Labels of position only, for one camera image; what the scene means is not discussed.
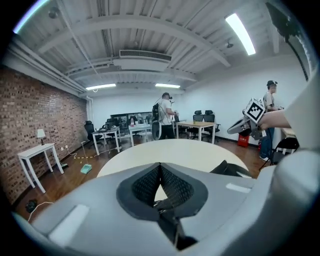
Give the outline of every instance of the black pants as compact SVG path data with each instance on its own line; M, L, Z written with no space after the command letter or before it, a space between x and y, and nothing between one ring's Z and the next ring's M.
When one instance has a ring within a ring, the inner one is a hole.
M166 136L168 137L168 139L175 138L174 128L172 127L172 124L161 126L161 136L159 140L164 140Z

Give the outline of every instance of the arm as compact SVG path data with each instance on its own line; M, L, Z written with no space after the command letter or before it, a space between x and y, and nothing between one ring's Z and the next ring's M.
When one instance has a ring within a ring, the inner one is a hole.
M284 110L265 113L261 117L258 125L262 130L266 130L270 127L291 128L290 124L285 118L284 113Z
M166 108L165 109L165 111L169 114L169 115L172 115L172 116L175 116L176 115L176 112L173 112L172 110L171 110L171 108Z
M277 111L278 109L275 108L273 105L273 100L272 100L272 94L271 93L267 93L266 95L266 109L268 110L268 112L271 112L271 111Z
M165 103L165 112L171 116L175 116L176 113L171 110L171 103L169 100L166 100Z
M276 107L270 106L270 105L266 106L266 109L267 109L268 111L270 111L270 112L272 112L272 111L277 111L277 110L278 110Z

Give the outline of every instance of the desk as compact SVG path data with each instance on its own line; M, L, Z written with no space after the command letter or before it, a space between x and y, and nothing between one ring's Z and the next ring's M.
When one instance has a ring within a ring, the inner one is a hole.
M209 173L223 160L248 170L235 154L218 145L193 139L155 140L130 147L117 154L102 167L97 177L156 162L177 164ZM163 200L166 197L160 186L155 200Z
M98 149L98 145L97 145L97 140L96 140L96 136L98 136L98 135L102 135L102 136L103 136L104 145L107 145L106 135L108 135L108 134L114 134L115 143L116 143L116 149L118 150L118 153L120 152L120 147L119 147L117 132L119 133L119 140L120 140L120 142L121 142L121 135L120 135L119 126L117 126L117 127L114 128L114 129L110 129L110 130L106 130L106 131L97 130L97 131L95 131L95 132L92 133L95 151L96 151L96 154L97 154L98 156L100 155L99 149Z
M40 183L40 181L39 181L39 179L38 179L38 177L37 177L37 175L35 173L35 170L33 169L32 165L31 165L30 158L32 158L32 157L44 152L46 163L48 164L50 171L53 172L54 170L52 170L52 167L51 167L51 164L50 164L47 152L46 152L49 149L52 149L56 165L58 166L60 173L63 174L64 171L62 170L62 167L60 165L60 161L59 161L59 158L58 158L54 143L46 143L44 145L38 145L38 146L35 146L35 147L32 147L32 148L29 148L26 151L18 153L19 161L20 161L20 164L22 166L22 169L24 171L24 174L25 174L26 178L30 182L32 188L35 188L35 184L31 180L30 175L29 175L29 173L27 171L27 168L26 168L25 163L24 163L23 160L26 161L26 164L28 165L29 171L31 172L31 175L32 175L35 183L38 185L38 187L40 188L42 193L46 193L46 191L45 191L44 187L41 185L41 183Z
M130 132L130 140L131 140L131 145L132 147L135 146L134 144L134 137L132 135L132 132L137 132L137 131L145 131L145 139L146 141L148 141L148 138L147 138L147 130L151 130L152 129L152 126L151 124L137 124L135 126L128 126L129 128L129 132Z
M179 122L185 122L187 121L187 119L182 119L182 120L179 120ZM175 126L177 126L177 122L176 121L172 121L172 128L173 128L173 132L175 133L176 129L175 129Z
M281 128L281 131L286 137L296 137L294 130L292 130L291 128Z
M193 127L199 128L199 141L201 141L202 136L202 128L213 127L212 129L212 144L215 144L215 133L216 133L216 123L215 122L177 122L176 123L176 138L179 139L179 128L178 126L185 126L185 127Z

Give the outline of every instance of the hand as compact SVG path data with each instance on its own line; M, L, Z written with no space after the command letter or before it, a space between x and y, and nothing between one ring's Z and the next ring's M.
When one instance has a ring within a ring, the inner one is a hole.
M258 126L261 130L266 130L269 128L268 123L266 122L266 115L265 114L261 117L261 119L258 123Z

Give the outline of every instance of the ceiling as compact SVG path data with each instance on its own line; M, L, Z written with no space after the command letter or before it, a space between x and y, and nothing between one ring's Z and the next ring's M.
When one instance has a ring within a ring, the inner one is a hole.
M265 45L279 50L279 38L275 38L264 3L51 0L24 25L13 41L19 44L13 43L11 50L21 55L20 50L24 61L41 65L38 68L43 72L45 67L79 94L86 87L112 83L133 83L133 87L148 83L153 88L155 83L164 83L185 89L198 81L201 72L217 65L230 67L230 56L245 53L225 21L232 13L241 19L257 52ZM52 7L60 10L57 18L48 15ZM227 48L227 41L234 46ZM113 62L119 58L119 50L125 49L163 53L170 55L171 61L164 71L124 70Z

